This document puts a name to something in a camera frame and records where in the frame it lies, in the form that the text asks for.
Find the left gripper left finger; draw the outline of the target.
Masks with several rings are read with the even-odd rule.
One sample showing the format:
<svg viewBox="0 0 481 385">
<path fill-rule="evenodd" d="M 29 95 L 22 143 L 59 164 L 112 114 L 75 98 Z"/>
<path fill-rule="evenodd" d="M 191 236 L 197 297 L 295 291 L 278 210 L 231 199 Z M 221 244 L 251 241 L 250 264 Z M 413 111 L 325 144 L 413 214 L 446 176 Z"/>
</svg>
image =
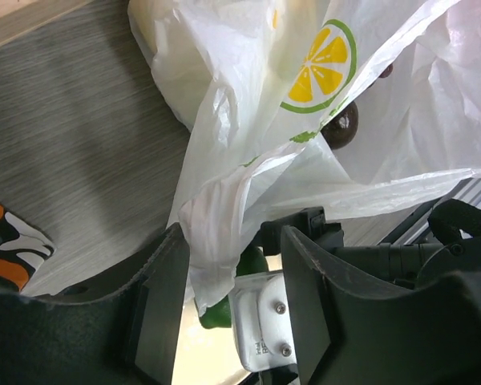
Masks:
<svg viewBox="0 0 481 385">
<path fill-rule="evenodd" d="M 0 384 L 169 384 L 188 265 L 174 224 L 55 296 L 0 287 Z"/>
</svg>

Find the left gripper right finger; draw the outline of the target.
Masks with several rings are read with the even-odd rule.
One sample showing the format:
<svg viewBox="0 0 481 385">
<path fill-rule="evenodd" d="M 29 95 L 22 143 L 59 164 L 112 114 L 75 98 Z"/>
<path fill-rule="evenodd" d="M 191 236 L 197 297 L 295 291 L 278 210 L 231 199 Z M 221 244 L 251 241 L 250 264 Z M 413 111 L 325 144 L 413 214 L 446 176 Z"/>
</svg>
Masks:
<svg viewBox="0 0 481 385">
<path fill-rule="evenodd" d="M 481 384 L 481 237 L 445 248 L 412 290 L 285 227 L 281 256 L 303 384 Z"/>
</svg>

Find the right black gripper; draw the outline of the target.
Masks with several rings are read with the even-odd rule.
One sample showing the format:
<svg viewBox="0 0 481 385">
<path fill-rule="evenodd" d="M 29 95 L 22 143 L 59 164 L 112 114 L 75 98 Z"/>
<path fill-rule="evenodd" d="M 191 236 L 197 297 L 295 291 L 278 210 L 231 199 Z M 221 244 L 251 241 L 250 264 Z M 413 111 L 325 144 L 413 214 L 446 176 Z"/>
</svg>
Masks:
<svg viewBox="0 0 481 385">
<path fill-rule="evenodd" d="M 264 255 L 281 252 L 281 231 L 291 226 L 327 251 L 343 246 L 343 230 L 340 223 L 327 223 L 322 207 L 303 209 L 274 221 L 266 221 L 260 227 L 260 247 Z"/>
</svg>

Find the green fake fruit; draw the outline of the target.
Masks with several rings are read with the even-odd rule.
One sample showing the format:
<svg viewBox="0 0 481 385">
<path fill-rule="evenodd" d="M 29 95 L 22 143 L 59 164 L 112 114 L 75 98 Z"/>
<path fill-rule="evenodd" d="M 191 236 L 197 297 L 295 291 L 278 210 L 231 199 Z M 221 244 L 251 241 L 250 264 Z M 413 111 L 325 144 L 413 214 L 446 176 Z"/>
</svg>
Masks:
<svg viewBox="0 0 481 385">
<path fill-rule="evenodd" d="M 236 284 L 245 286 L 262 274 L 269 272 L 268 262 L 262 251 L 255 245 L 249 245 L 240 255 L 236 267 Z M 199 317 L 201 326 L 206 330 L 232 327 L 232 312 L 229 297 L 226 295 L 216 305 L 209 307 Z"/>
</svg>

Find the white plastic bag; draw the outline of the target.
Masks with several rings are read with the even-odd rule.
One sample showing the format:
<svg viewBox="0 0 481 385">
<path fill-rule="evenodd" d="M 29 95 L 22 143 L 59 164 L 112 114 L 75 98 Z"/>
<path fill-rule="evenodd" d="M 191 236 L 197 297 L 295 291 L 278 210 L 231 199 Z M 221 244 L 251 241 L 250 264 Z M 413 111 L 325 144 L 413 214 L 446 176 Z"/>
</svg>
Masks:
<svg viewBox="0 0 481 385">
<path fill-rule="evenodd" d="M 169 220 L 200 313 L 266 221 L 391 213 L 481 176 L 481 1 L 132 1 L 128 16 L 191 133 Z M 352 102 L 358 131 L 332 150 L 321 129 Z"/>
</svg>

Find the dark brown fake fruit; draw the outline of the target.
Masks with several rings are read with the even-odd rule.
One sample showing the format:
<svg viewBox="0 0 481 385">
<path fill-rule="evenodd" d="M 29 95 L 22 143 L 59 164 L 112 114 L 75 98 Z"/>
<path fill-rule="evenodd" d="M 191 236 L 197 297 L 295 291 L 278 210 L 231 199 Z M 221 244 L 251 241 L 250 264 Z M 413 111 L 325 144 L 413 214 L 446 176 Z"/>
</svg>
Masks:
<svg viewBox="0 0 481 385">
<path fill-rule="evenodd" d="M 332 150 L 344 148 L 358 131 L 358 106 L 350 103 L 322 129 L 321 134 Z"/>
</svg>

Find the dark red fake grapes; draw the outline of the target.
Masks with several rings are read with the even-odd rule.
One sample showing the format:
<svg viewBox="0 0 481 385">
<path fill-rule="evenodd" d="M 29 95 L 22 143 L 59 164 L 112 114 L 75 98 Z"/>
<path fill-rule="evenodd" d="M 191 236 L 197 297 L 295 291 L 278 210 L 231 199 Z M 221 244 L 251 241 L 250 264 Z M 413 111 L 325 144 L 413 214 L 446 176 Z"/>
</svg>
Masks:
<svg viewBox="0 0 481 385">
<path fill-rule="evenodd" d="M 393 69 L 394 69 L 394 65 L 390 64 L 378 77 L 380 79 L 388 78 L 392 74 Z"/>
</svg>

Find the orange grey camouflage cloth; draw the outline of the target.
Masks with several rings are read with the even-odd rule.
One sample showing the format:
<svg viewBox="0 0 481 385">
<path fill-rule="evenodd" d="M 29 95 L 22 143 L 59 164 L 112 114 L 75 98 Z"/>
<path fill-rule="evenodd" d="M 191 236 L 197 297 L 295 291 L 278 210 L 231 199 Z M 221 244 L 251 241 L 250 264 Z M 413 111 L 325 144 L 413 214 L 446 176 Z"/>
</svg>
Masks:
<svg viewBox="0 0 481 385">
<path fill-rule="evenodd" d="M 0 286 L 22 291 L 54 252 L 44 233 L 0 203 Z"/>
</svg>

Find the wooden clothes rack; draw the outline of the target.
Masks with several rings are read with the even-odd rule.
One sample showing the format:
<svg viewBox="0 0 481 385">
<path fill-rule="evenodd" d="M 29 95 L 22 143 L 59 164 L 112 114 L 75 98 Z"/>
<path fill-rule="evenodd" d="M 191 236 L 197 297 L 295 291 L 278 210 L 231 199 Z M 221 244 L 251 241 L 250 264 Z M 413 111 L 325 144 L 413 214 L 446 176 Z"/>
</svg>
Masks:
<svg viewBox="0 0 481 385">
<path fill-rule="evenodd" d="M 88 3 L 87 0 L 0 0 L 0 46 Z"/>
</svg>

